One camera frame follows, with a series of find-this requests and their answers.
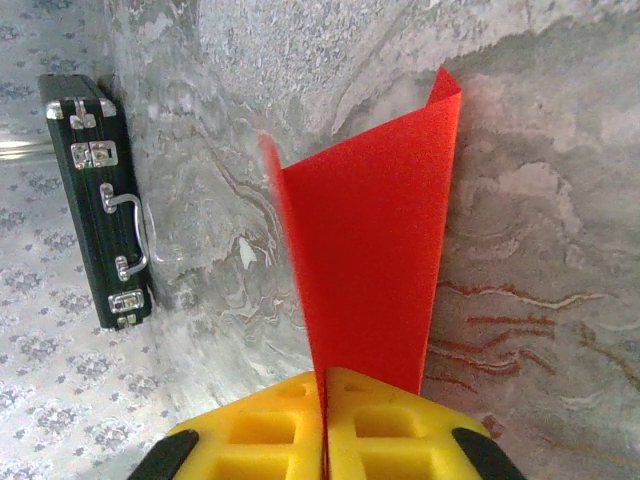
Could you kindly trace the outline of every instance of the yellow plastic block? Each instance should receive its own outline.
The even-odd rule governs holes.
[[[451,434],[489,437],[469,417],[343,368],[327,391],[331,480],[481,480]]]
[[[319,480],[322,416],[313,372],[187,420],[200,440],[174,480]]]

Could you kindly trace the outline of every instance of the patterned wallpaper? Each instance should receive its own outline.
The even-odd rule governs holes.
[[[100,3],[0,0],[0,141],[47,133],[38,75],[111,71]]]
[[[101,8],[0,0],[0,154],[48,139],[38,75],[111,71]],[[55,159],[0,156],[0,480],[126,478],[175,423],[148,327],[98,325]]]
[[[0,480],[124,479],[176,423],[152,322],[100,329],[55,162],[0,162]]]

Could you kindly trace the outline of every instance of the red paper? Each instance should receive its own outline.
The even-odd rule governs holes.
[[[261,138],[323,411],[332,366],[420,392],[460,101],[440,69],[424,108],[290,167]]]

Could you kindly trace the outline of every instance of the briefcase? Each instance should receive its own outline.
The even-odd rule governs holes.
[[[100,325],[136,325],[151,313],[149,253],[123,112],[84,75],[38,85]]]

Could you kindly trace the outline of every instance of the silver handle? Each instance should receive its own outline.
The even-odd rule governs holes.
[[[115,213],[118,205],[121,203],[133,202],[133,226],[136,230],[136,239],[138,240],[138,247],[140,247],[142,256],[138,263],[131,266],[129,266],[125,256],[116,257],[118,278],[120,281],[126,282],[131,278],[131,275],[140,272],[149,263],[147,231],[144,228],[144,218],[142,217],[142,203],[140,203],[140,199],[138,197],[131,193],[124,193],[122,195],[115,196],[113,193],[113,185],[110,183],[103,183],[100,185],[100,197],[102,197],[102,207],[107,213]]]

